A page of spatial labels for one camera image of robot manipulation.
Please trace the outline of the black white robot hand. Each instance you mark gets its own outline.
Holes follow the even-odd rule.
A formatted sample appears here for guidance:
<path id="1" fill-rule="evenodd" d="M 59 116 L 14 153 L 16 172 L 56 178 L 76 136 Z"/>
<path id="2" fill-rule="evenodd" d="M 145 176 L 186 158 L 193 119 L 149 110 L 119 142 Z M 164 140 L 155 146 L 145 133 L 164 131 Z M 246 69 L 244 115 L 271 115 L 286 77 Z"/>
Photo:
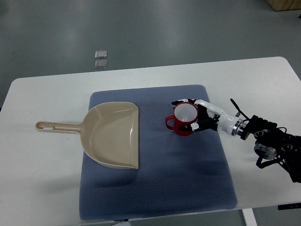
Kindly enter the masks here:
<path id="1" fill-rule="evenodd" d="M 191 125 L 180 127 L 180 130 L 199 132 L 207 129 L 224 131 L 229 135 L 238 134 L 242 120 L 236 116 L 228 115 L 223 109 L 202 99 L 180 99 L 172 102 L 176 106 L 182 102 L 194 104 L 198 110 L 196 122 Z"/>

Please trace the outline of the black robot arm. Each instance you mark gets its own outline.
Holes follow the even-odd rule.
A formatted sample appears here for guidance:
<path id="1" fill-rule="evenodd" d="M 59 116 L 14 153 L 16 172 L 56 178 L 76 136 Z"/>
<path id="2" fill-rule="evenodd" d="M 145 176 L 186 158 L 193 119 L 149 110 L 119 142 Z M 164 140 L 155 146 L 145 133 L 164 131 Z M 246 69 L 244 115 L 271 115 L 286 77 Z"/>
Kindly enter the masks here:
<path id="1" fill-rule="evenodd" d="M 254 152 L 258 155 L 256 166 L 260 169 L 279 164 L 294 183 L 301 182 L 301 137 L 287 133 L 285 127 L 279 127 L 256 115 L 247 117 L 231 99 L 237 109 L 237 116 L 243 115 L 245 120 L 237 126 L 235 135 L 246 140 L 249 135 L 255 138 Z"/>

